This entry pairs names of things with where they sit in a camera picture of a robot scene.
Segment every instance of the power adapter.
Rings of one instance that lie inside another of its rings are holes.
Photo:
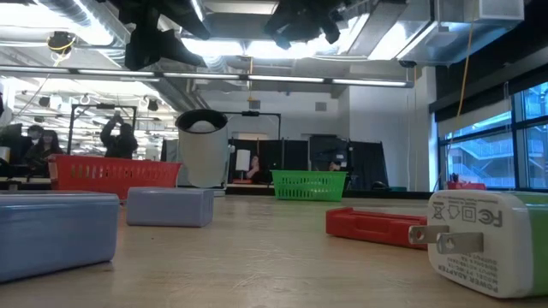
[[[428,244],[432,267],[452,281],[500,298],[548,294],[548,195],[442,191],[427,226],[409,229]]]

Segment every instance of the blue plastic container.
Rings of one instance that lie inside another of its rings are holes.
[[[0,282],[110,261],[119,208],[115,194],[0,193]]]
[[[208,189],[132,187],[130,226],[204,227],[213,219],[215,192]]]

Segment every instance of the green basket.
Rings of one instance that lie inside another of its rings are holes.
[[[276,198],[341,201],[346,172],[272,170]]]

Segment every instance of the metal prong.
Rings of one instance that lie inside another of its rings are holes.
[[[449,232],[449,226],[414,226],[409,228],[410,244],[436,244],[438,234]]]
[[[439,254],[462,254],[483,252],[483,234],[477,233],[454,233],[438,235]]]

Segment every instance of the workbench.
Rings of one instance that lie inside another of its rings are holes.
[[[326,235],[325,211],[345,205],[413,214],[426,202],[228,196],[206,228],[128,227],[122,211],[112,263],[0,285],[0,307],[548,307],[461,287],[424,251]]]

